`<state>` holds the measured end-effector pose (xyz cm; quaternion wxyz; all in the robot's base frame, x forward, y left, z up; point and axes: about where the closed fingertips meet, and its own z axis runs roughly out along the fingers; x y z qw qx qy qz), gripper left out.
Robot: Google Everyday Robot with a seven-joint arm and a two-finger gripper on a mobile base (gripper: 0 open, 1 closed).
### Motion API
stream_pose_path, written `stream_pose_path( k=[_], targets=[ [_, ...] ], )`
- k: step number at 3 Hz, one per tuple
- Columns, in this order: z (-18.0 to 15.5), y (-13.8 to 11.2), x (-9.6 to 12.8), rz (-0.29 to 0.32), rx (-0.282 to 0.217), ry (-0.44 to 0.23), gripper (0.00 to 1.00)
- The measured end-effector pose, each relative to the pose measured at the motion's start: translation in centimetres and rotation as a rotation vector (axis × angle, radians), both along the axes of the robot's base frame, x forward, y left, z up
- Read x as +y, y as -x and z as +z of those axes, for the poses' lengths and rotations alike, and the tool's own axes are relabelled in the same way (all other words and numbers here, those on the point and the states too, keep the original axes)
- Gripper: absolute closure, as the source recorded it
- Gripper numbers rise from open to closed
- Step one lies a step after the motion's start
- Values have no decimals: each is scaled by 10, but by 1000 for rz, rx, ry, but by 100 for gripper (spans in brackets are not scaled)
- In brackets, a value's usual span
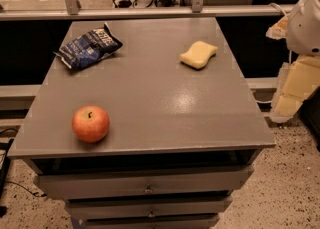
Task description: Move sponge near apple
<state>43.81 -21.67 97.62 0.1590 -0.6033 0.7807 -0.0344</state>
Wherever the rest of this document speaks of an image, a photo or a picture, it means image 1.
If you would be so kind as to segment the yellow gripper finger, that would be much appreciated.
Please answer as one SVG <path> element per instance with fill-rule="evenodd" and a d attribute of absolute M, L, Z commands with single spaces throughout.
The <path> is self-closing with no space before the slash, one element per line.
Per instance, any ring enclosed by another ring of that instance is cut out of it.
<path fill-rule="evenodd" d="M 287 122 L 319 87 L 319 57 L 299 55 L 292 64 L 284 63 L 279 70 L 269 118 L 275 123 Z"/>
<path fill-rule="evenodd" d="M 266 36 L 270 39 L 280 40 L 287 36 L 288 16 L 283 16 L 274 25 L 268 28 Z"/>

